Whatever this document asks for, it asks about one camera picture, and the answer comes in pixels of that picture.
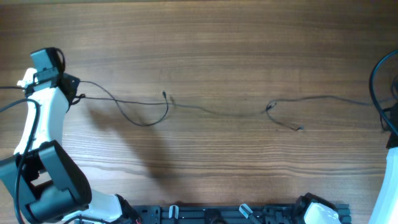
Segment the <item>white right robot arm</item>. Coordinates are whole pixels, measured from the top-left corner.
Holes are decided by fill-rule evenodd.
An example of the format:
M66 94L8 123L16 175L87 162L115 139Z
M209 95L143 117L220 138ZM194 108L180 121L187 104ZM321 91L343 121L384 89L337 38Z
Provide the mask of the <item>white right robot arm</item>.
M381 190L369 223L397 224L397 134L392 132L386 148L386 171ZM307 193L296 201L292 223L342 224L351 223L348 208L338 207L323 198Z

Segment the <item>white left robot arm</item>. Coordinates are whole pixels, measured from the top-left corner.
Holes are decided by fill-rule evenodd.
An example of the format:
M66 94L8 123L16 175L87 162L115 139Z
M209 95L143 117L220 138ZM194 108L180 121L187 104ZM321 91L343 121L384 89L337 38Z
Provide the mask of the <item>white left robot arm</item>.
M63 122L79 79L65 73L65 56L56 47L36 50L17 83L27 119L13 156L1 161L1 180L13 198L18 223L142 223L122 196L92 190L88 179L62 147Z

